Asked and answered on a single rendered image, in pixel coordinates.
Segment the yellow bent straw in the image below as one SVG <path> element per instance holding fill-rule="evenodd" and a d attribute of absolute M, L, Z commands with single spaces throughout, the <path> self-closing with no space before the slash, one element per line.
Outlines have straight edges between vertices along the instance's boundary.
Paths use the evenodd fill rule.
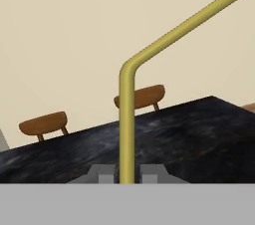
<path fill-rule="evenodd" d="M 237 0 L 214 0 L 162 37 L 128 59 L 120 70 L 120 183 L 132 184 L 134 157 L 134 82 L 137 69 L 152 57 L 184 37 Z"/>

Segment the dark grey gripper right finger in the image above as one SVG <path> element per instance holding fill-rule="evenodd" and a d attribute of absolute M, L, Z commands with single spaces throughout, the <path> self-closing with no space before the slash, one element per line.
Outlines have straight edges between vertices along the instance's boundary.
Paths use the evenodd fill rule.
<path fill-rule="evenodd" d="M 163 164 L 142 164 L 140 182 L 142 184 L 171 184 L 184 183 L 184 180 L 169 174 Z"/>

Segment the brown wooden chair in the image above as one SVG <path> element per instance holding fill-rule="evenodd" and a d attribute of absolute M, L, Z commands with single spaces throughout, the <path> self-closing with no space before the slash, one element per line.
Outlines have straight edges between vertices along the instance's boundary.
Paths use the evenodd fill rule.
<path fill-rule="evenodd" d="M 165 96 L 164 85 L 154 85 L 134 91 L 133 108 L 135 110 L 143 109 L 146 107 L 153 107 L 157 112 L 159 110 L 158 103 Z"/>
<path fill-rule="evenodd" d="M 19 123 L 19 129 L 26 135 L 36 135 L 39 141 L 44 140 L 44 135 L 60 130 L 63 135 L 67 131 L 68 118 L 65 112 L 53 112 L 31 118 Z"/>

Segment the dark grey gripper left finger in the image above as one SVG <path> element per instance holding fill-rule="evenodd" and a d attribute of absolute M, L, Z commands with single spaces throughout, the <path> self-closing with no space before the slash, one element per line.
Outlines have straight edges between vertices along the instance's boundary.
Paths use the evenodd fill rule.
<path fill-rule="evenodd" d="M 114 164 L 94 164 L 89 172 L 74 180 L 72 183 L 114 183 L 116 166 Z"/>

